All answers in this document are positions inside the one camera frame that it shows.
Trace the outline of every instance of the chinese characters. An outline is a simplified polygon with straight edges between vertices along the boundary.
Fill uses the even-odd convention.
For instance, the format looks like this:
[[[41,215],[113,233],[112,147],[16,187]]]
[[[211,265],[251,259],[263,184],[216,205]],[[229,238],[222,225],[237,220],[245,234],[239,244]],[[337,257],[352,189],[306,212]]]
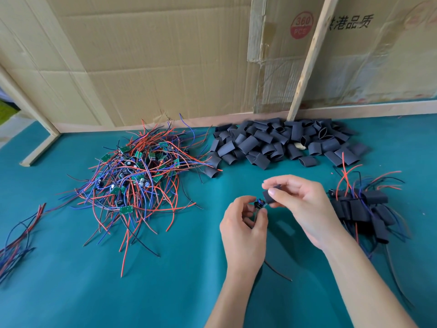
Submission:
[[[369,27],[370,21],[373,20],[374,14],[353,16],[337,16],[333,17],[331,24],[329,26],[331,30],[350,30],[350,29],[361,29],[363,27]]]

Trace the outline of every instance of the forearm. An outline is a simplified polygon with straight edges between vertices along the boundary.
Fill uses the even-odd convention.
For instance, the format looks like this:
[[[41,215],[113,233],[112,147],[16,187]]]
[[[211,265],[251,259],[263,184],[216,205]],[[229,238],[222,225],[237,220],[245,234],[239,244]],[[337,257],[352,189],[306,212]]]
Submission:
[[[323,248],[355,328],[416,327],[346,231]]]
[[[205,328],[242,327],[254,280],[239,274],[228,274]]]

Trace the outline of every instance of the person's right hand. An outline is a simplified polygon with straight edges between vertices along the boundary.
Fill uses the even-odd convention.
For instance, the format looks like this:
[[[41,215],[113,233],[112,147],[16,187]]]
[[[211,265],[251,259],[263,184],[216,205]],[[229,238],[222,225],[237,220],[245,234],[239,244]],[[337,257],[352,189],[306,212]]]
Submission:
[[[281,185],[281,190],[273,188],[275,185]],[[262,187],[277,202],[270,204],[270,207],[287,207],[316,247],[323,250],[329,239],[344,233],[344,228],[320,183],[283,175],[265,180]]]

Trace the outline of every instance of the fingernail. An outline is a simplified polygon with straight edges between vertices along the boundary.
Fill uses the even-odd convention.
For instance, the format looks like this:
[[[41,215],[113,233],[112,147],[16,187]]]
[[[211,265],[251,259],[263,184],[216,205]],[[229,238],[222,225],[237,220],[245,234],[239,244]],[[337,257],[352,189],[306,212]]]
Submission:
[[[276,193],[276,190],[277,190],[277,189],[275,189],[274,187],[271,187],[271,188],[269,188],[268,193],[269,193],[270,195],[274,195],[274,194]]]

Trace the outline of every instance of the hand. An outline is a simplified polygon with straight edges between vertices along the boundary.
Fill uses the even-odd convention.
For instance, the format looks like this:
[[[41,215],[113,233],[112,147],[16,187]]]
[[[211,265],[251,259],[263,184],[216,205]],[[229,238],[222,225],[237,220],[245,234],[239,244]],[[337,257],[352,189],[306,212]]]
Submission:
[[[273,188],[281,185],[281,190]],[[270,206],[287,207],[293,213],[309,240],[323,250],[330,237],[344,232],[332,205],[318,182],[293,175],[269,178],[262,184],[277,203]]]
[[[256,223],[249,219],[255,211],[255,207],[249,203],[255,200],[250,195],[238,197],[229,205],[220,223],[228,262],[227,274],[253,280],[266,256],[268,223],[265,208],[259,210]]]

